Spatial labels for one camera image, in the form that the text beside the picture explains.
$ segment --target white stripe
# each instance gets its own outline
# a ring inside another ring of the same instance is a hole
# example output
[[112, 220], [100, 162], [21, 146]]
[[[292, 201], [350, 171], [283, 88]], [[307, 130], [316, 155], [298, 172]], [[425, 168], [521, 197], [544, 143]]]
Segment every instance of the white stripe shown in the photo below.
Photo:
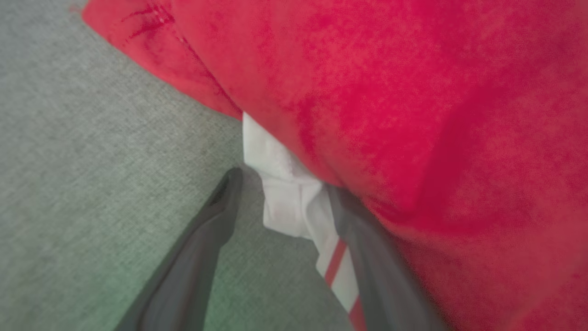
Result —
[[329, 268], [330, 260], [335, 253], [339, 236], [336, 234], [332, 235], [327, 239], [323, 249], [319, 251], [319, 259], [316, 261], [316, 270], [321, 276], [325, 276], [327, 269]]
[[343, 308], [349, 313], [359, 296], [358, 282], [353, 271], [349, 248], [345, 249], [341, 265], [339, 266], [337, 275], [335, 275], [331, 289], [343, 305]]

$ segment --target white fabric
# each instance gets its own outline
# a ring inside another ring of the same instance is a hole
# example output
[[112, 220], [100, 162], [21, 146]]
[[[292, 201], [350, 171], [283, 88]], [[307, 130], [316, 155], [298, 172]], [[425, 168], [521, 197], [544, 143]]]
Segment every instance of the white fabric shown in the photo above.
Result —
[[349, 249], [339, 259], [339, 236], [324, 183], [276, 138], [243, 113], [243, 156], [263, 183], [263, 225], [293, 237], [311, 239], [319, 251], [318, 272], [325, 277], [331, 264], [336, 273], [331, 289], [347, 312], [359, 298]]
[[314, 241], [321, 252], [337, 238], [325, 185], [253, 118], [243, 114], [243, 156], [263, 183], [263, 225]]

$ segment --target red fabric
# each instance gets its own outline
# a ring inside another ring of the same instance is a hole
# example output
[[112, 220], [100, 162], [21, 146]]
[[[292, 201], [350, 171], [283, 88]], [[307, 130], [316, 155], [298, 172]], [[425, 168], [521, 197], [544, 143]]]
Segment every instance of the red fabric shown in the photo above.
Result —
[[363, 315], [362, 303], [359, 301], [359, 299], [355, 300], [355, 303], [349, 312], [349, 320], [351, 321], [355, 331], [368, 331], [365, 317]]
[[335, 246], [333, 256], [331, 256], [327, 271], [325, 272], [325, 282], [329, 287], [331, 287], [335, 281], [335, 277], [337, 276], [337, 272], [339, 272], [339, 267], [341, 266], [341, 261], [343, 261], [343, 255], [345, 254], [346, 249], [347, 245], [345, 242], [339, 239], [337, 241], [337, 246]]
[[91, 0], [358, 195], [457, 330], [588, 329], [586, 0]]

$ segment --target red stripe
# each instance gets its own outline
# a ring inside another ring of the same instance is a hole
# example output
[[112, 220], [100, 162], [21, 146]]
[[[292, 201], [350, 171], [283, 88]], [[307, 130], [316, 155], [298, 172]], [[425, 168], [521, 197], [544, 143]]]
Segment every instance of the red stripe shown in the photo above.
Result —
[[353, 324], [355, 331], [367, 331], [366, 320], [363, 316], [362, 302], [359, 301], [359, 298], [355, 300], [353, 308], [351, 308], [351, 311], [349, 312], [349, 320], [351, 321], [351, 324]]
[[343, 260], [343, 254], [345, 253], [345, 249], [347, 245], [339, 238], [337, 241], [337, 246], [335, 247], [335, 251], [333, 252], [333, 256], [331, 257], [331, 261], [329, 262], [329, 267], [325, 273], [325, 281], [327, 285], [331, 287], [333, 281], [335, 280], [335, 276], [339, 271], [339, 265], [341, 265], [341, 260]]

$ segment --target red hoodie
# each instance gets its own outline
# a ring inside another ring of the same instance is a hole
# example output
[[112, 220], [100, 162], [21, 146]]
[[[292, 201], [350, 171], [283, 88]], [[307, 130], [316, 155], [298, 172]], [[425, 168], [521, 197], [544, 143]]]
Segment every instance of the red hoodie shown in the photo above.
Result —
[[456, 330], [588, 330], [587, 0], [91, 0], [359, 196]]

